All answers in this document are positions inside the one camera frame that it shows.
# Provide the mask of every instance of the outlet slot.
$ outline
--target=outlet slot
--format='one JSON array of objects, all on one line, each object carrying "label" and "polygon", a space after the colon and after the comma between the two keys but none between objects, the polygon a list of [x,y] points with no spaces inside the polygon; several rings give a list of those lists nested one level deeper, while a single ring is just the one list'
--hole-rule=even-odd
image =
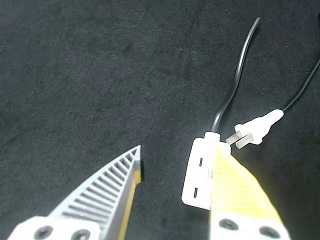
[{"label": "outlet slot", "polygon": [[195,189],[194,189],[194,194],[193,194],[193,197],[194,197],[194,198],[197,197],[197,193],[198,193],[198,188],[195,188]]}]

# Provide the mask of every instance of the screw hole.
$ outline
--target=screw hole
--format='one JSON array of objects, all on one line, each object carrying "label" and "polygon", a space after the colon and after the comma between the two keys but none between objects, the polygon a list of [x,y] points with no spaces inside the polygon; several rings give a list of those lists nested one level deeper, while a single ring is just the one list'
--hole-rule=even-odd
[{"label": "screw hole", "polygon": [[269,227],[269,226],[262,226],[260,227],[260,233],[264,236],[273,238],[273,239],[279,239],[280,235],[279,233],[274,230],[273,228]]},{"label": "screw hole", "polygon": [[80,229],[72,234],[71,240],[88,240],[90,232],[86,229]]},{"label": "screw hole", "polygon": [[236,224],[234,221],[230,219],[223,219],[219,222],[219,226],[221,228],[227,229],[227,230],[239,230],[238,224]]},{"label": "screw hole", "polygon": [[52,226],[42,226],[37,231],[35,231],[33,238],[35,240],[43,240],[49,237],[53,231]]}]

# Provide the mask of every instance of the white outlet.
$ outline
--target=white outlet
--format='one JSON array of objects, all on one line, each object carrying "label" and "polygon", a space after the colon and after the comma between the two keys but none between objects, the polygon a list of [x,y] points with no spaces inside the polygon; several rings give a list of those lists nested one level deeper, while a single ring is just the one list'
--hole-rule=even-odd
[{"label": "white outlet", "polygon": [[226,145],[216,132],[206,132],[204,138],[193,141],[181,195],[184,204],[210,210],[213,156],[218,144]]}]

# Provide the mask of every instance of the plug prong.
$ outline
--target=plug prong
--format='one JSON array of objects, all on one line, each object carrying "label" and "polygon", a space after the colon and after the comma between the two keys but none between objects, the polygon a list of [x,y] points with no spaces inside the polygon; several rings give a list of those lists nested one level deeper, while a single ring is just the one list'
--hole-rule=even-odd
[{"label": "plug prong", "polygon": [[230,137],[228,137],[225,142],[229,145],[234,144],[236,141],[242,139],[242,134],[240,131],[235,132],[235,134],[231,135]]},{"label": "plug prong", "polygon": [[245,135],[243,138],[241,138],[239,141],[235,142],[235,145],[238,149],[242,149],[244,146],[248,145],[254,140],[252,137],[252,134],[249,133],[248,135]]}]

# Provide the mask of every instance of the black carpet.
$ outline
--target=black carpet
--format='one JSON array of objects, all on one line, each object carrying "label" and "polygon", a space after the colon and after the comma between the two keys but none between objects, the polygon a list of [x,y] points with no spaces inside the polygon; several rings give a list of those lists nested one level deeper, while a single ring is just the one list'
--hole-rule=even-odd
[{"label": "black carpet", "polygon": [[[0,239],[46,216],[108,161],[142,145],[127,240],[205,240],[181,202],[194,138],[233,81],[233,127],[281,107],[316,61],[319,0],[0,0]],[[320,235],[320,71],[259,146],[232,149],[293,240]]]}]

